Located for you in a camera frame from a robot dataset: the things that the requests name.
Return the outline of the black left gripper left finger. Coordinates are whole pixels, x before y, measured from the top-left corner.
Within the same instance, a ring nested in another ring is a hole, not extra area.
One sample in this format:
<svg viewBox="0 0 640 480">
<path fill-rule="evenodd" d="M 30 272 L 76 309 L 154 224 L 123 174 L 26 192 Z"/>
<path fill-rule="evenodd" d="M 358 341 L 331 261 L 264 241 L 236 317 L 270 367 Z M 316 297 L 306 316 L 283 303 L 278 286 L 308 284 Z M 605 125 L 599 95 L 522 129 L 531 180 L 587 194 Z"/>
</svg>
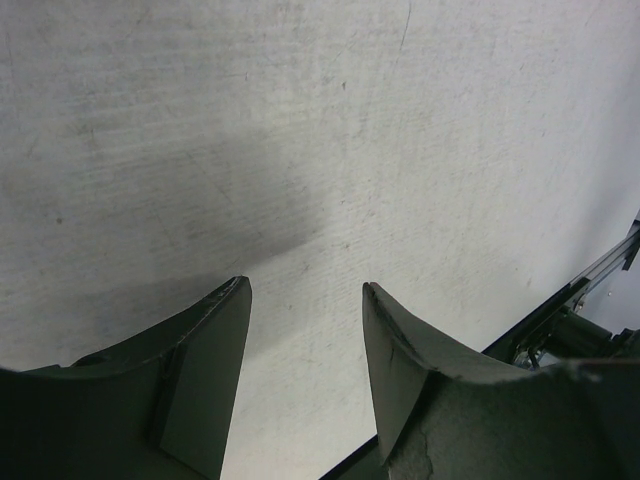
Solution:
<svg viewBox="0 0 640 480">
<path fill-rule="evenodd" d="M 238 276 L 70 366 L 1 373 L 5 479 L 216 479 L 251 315 Z"/>
</svg>

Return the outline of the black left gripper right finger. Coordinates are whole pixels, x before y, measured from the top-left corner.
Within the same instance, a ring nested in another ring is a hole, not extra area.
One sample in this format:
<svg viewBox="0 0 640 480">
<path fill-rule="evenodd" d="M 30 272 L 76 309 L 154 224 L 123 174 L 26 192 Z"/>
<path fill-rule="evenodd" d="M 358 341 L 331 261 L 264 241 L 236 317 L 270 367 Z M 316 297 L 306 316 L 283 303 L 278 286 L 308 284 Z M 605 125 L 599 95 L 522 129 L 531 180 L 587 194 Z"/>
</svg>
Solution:
<svg viewBox="0 0 640 480">
<path fill-rule="evenodd" d="M 481 354 L 363 287 L 379 448 L 392 479 L 635 479 L 639 363 L 529 371 Z"/>
</svg>

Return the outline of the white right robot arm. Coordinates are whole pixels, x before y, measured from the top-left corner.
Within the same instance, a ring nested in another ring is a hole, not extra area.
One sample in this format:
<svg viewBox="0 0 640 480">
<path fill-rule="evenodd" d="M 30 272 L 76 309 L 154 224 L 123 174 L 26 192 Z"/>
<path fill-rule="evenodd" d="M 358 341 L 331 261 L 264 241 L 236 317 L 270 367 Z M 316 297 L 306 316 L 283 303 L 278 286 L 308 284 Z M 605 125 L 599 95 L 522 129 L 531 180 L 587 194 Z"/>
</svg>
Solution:
<svg viewBox="0 0 640 480">
<path fill-rule="evenodd" d="M 611 331 L 563 307 L 516 341 L 512 365 L 529 371 L 565 360 L 639 359 L 639 331 Z"/>
</svg>

